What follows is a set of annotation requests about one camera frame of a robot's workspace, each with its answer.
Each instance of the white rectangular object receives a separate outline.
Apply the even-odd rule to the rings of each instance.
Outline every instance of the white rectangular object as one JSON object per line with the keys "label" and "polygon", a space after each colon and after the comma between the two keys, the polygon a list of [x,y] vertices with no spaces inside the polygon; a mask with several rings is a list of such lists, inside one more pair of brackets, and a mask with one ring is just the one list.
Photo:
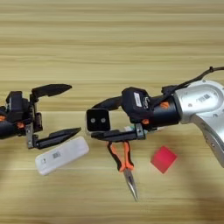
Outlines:
{"label": "white rectangular object", "polygon": [[88,144],[83,136],[63,143],[53,150],[49,150],[35,159],[38,172],[46,175],[62,165],[66,165],[89,152]]}
{"label": "white rectangular object", "polygon": [[140,94],[134,93],[135,99],[136,99],[136,105],[141,108],[143,105],[141,103]]}

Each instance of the wood grain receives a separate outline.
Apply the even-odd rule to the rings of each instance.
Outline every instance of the wood grain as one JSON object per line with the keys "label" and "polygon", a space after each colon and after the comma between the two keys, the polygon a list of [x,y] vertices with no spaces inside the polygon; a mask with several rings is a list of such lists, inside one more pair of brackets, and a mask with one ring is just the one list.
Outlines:
{"label": "wood grain", "polygon": [[[221,0],[0,0],[0,101],[49,83],[73,85],[43,98],[45,130],[82,127],[85,110],[129,86],[158,95],[210,66],[223,66]],[[224,84],[223,74],[209,79]],[[128,125],[112,113],[114,128]],[[221,224],[224,171],[193,125],[133,142],[139,201],[134,202],[105,144],[86,137],[88,155],[38,175],[25,140],[0,144],[2,224]],[[150,163],[161,146],[178,159],[165,174]]]}

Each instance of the pliers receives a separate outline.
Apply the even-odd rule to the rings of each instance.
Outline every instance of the pliers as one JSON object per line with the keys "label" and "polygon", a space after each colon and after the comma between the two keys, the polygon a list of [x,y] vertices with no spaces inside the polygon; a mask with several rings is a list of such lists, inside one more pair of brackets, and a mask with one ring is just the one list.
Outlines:
{"label": "pliers", "polygon": [[123,142],[123,149],[124,149],[124,162],[120,159],[120,156],[118,155],[116,147],[113,145],[113,143],[108,142],[108,151],[117,164],[117,170],[124,174],[127,185],[129,186],[129,189],[135,201],[137,201],[137,188],[135,180],[131,173],[131,171],[134,170],[134,164],[130,159],[130,143],[128,141]]}

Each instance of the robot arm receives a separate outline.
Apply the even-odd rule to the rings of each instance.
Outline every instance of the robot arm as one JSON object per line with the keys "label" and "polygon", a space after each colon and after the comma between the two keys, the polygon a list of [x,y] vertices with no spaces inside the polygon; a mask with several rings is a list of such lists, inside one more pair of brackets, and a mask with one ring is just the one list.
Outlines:
{"label": "robot arm", "polygon": [[114,142],[145,139],[145,130],[195,123],[224,167],[224,87],[214,81],[202,80],[207,74],[220,70],[224,67],[210,67],[192,80],[163,87],[163,94],[156,97],[150,97],[144,89],[124,89],[122,96],[98,103],[94,109],[113,110],[121,106],[130,122],[135,124],[134,130],[101,130],[92,133],[92,137]]}
{"label": "robot arm", "polygon": [[26,136],[28,149],[44,149],[73,137],[80,128],[59,130],[42,139],[34,134],[43,130],[42,116],[37,111],[39,97],[59,95],[70,88],[71,86],[65,84],[37,87],[31,91],[30,100],[23,98],[21,91],[10,92],[6,105],[0,107],[0,139]]}
{"label": "robot arm", "polygon": [[224,167],[224,87],[211,80],[201,80],[177,90],[173,97],[180,122],[195,123],[200,128]]}

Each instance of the red cube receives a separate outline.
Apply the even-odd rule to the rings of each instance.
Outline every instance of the red cube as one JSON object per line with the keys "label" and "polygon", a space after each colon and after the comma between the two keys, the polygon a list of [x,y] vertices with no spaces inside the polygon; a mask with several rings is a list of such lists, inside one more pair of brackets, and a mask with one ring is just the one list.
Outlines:
{"label": "red cube", "polygon": [[153,156],[151,163],[154,164],[162,173],[165,173],[175,161],[177,156],[165,146],[162,146]]}

